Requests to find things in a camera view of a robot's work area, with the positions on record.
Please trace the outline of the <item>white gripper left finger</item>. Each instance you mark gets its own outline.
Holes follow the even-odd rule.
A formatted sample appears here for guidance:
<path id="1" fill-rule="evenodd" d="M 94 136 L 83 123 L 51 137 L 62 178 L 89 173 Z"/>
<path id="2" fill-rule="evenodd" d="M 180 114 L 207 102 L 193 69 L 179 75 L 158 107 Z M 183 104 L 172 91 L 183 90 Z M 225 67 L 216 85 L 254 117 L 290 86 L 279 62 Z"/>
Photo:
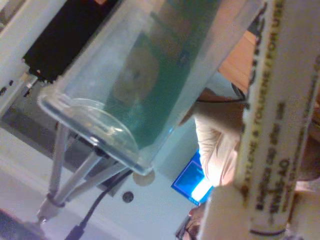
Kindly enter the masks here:
<path id="1" fill-rule="evenodd" d="M 213 189 L 204 211 L 198 235 L 200 240 L 248 240 L 249 213 L 235 186 Z"/>

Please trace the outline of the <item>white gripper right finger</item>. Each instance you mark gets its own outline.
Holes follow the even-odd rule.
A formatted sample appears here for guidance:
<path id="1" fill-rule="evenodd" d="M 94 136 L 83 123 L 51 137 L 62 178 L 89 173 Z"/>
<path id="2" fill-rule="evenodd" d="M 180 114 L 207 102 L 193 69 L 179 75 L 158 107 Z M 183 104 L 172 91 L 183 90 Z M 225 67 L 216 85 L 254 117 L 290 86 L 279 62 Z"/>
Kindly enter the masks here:
<path id="1" fill-rule="evenodd" d="M 297 183 L 288 232 L 297 240 L 320 238 L 320 186 L 318 184 Z"/>

